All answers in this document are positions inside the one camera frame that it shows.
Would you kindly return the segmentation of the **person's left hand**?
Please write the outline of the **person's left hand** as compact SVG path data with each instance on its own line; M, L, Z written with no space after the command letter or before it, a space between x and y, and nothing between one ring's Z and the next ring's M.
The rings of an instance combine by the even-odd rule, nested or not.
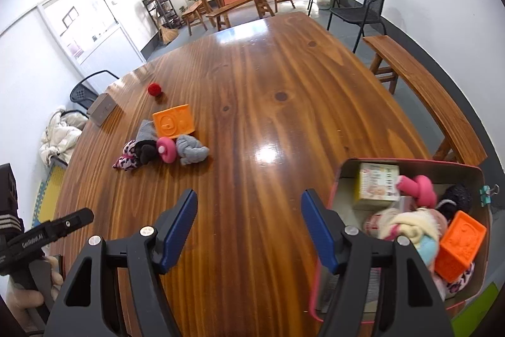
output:
M59 272L59 262L58 259L53 256L45 256L45 261L49 262L51 266L50 294L52 299L56 300L63 284L63 278ZM16 321L27 333L39 329L29 316L28 310L36 309L42 305L44 301L44 296L40 292L22 289L15 284L11 276L9 277L5 303Z

